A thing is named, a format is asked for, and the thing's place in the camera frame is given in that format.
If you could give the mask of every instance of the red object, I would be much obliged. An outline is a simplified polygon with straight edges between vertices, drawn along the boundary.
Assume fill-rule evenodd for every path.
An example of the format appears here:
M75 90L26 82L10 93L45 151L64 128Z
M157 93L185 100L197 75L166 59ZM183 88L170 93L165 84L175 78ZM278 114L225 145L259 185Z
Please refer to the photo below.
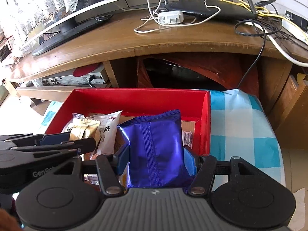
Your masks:
M99 63L78 67L74 70L73 76L80 77L94 71L99 66Z
M50 123L46 134L60 133L72 119L72 113L110 114L122 110L122 116L157 115L179 109L182 121L195 122L192 149L210 153L211 102L205 90L178 89L75 89L67 97Z

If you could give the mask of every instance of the monitor base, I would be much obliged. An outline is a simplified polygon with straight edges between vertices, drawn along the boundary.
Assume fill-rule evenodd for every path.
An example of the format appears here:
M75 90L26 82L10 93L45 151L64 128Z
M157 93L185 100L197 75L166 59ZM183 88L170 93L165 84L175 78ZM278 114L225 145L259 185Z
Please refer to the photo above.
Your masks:
M100 20L98 21L96 19L90 19L88 21L85 21L84 23L81 23L79 25L74 24L72 20L67 20L63 22L63 25L59 24L60 33L52 36L42 44L40 44L33 52L33 56L41 55L55 47L60 46L61 44L64 44L65 42L68 42L84 33L87 33L105 22L107 22L113 15L106 15L105 17L100 17Z

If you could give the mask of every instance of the lace curtain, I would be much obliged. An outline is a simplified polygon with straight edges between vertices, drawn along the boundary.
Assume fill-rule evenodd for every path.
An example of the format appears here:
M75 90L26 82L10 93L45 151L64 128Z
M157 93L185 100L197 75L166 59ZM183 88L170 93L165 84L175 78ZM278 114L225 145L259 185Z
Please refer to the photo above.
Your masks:
M15 40L26 42L27 34L57 10L75 11L78 0L0 0L2 20L10 21Z

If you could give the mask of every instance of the blue snack bag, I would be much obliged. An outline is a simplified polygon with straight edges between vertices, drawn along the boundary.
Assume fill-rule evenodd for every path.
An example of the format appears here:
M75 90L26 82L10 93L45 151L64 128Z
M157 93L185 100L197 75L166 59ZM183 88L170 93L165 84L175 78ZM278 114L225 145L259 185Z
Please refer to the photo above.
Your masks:
M130 145L128 187L186 187L193 178L184 165L181 112L139 116L119 125Z

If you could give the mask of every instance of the power plug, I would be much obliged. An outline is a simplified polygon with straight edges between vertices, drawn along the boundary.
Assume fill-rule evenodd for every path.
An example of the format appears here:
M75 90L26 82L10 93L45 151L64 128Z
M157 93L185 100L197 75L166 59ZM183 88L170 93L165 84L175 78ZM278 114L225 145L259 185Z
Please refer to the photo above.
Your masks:
M157 16L161 24L179 24L184 21L184 15L181 11L161 12Z

